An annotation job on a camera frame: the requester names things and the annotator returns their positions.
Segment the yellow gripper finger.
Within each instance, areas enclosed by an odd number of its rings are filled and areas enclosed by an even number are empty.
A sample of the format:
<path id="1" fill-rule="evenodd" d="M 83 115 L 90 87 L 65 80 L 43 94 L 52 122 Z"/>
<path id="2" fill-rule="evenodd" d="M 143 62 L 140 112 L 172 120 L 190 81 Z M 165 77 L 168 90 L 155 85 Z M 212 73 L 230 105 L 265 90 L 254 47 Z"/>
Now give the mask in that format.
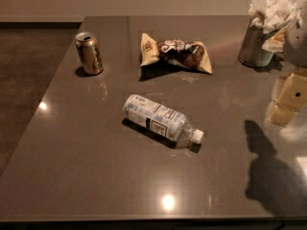
<path id="1" fill-rule="evenodd" d="M 267 120 L 280 127 L 288 125 L 307 105 L 307 69 L 278 77 L 272 89 L 272 100 L 267 109 Z"/>

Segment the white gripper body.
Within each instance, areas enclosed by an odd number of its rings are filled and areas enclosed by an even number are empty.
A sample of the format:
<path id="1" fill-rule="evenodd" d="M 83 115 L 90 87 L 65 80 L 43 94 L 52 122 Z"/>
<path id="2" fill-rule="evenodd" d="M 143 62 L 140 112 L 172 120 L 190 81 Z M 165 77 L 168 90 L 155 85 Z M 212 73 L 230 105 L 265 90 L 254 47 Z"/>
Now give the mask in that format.
<path id="1" fill-rule="evenodd" d="M 292 65 L 307 68 L 307 18 L 293 20 L 285 33 L 284 58 Z"/>

